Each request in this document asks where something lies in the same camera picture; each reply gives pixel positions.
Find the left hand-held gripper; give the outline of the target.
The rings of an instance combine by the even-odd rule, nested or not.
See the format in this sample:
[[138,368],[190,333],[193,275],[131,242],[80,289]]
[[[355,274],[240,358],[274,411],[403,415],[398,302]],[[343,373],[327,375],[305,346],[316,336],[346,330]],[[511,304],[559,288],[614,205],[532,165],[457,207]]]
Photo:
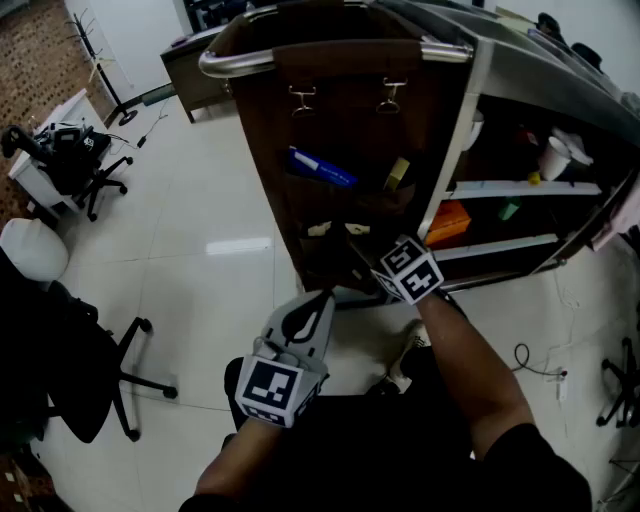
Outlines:
[[335,313],[331,289],[275,309],[242,362],[235,400],[252,418],[290,428],[328,378],[324,362]]

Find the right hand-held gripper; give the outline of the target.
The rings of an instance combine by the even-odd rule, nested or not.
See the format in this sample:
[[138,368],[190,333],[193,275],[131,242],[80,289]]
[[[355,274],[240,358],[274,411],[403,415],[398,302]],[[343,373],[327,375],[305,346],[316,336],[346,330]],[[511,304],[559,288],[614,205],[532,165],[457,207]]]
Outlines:
[[444,282],[433,253],[415,237],[356,235],[349,243],[382,288],[410,305]]

